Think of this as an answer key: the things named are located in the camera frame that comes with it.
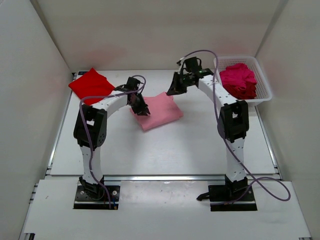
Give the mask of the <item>pink t shirt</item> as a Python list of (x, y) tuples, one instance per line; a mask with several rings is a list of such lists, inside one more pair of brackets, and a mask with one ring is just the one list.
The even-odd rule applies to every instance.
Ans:
[(150, 115), (136, 115), (131, 108), (129, 109), (144, 132), (172, 123), (184, 116), (174, 97), (168, 96), (165, 92), (157, 96), (144, 97), (144, 101), (148, 105)]

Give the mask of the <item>red t shirt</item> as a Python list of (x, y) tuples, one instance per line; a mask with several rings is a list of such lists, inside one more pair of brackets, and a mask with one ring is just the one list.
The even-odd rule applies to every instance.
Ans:
[(91, 68), (68, 86), (80, 100), (90, 96), (109, 96), (115, 89), (107, 78), (99, 74), (94, 68)]

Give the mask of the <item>magenta t shirt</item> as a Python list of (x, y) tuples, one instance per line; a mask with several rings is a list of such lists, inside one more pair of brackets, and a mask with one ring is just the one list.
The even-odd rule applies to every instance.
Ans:
[(225, 85), (245, 87), (249, 84), (255, 86), (257, 84), (254, 72), (244, 63), (226, 67), (220, 72), (220, 78), (223, 87)]

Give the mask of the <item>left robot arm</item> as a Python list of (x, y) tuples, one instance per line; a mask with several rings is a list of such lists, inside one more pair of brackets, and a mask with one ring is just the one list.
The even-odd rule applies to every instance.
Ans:
[[(117, 86), (110, 95), (88, 96), (79, 103), (73, 130), (73, 137), (82, 154), (83, 175), (79, 182), (84, 192), (94, 201), (104, 197), (111, 201), (101, 169), (101, 146), (107, 138), (108, 117), (125, 106), (131, 107), (137, 116), (149, 116), (150, 110), (142, 95), (146, 83), (144, 76), (134, 75), (125, 84)], [(102, 100), (97, 106), (85, 104), (85, 100), (98, 98)]]

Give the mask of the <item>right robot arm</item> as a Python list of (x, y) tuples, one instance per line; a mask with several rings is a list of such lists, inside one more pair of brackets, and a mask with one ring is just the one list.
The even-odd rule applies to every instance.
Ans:
[(217, 131), (225, 143), (227, 161), (224, 185), (219, 186), (215, 194), (227, 202), (236, 200), (248, 187), (243, 162), (249, 107), (246, 101), (237, 100), (219, 83), (216, 69), (202, 68), (201, 63), (198, 57), (181, 58), (166, 95), (185, 94), (188, 87), (196, 86), (213, 102)]

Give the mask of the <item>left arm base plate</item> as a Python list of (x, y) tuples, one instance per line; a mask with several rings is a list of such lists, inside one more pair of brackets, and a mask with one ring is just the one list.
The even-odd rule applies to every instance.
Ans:
[(105, 183), (110, 198), (104, 188), (98, 189), (98, 194), (90, 193), (89, 190), (78, 181), (75, 192), (73, 209), (75, 210), (118, 210), (121, 193), (120, 182), (117, 185)]

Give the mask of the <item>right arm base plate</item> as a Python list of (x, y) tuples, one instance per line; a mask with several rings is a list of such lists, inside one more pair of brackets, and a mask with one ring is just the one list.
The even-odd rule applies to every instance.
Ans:
[(253, 212), (257, 211), (257, 204), (253, 188), (244, 194), (242, 190), (230, 195), (225, 185), (209, 185), (209, 201), (211, 212)]

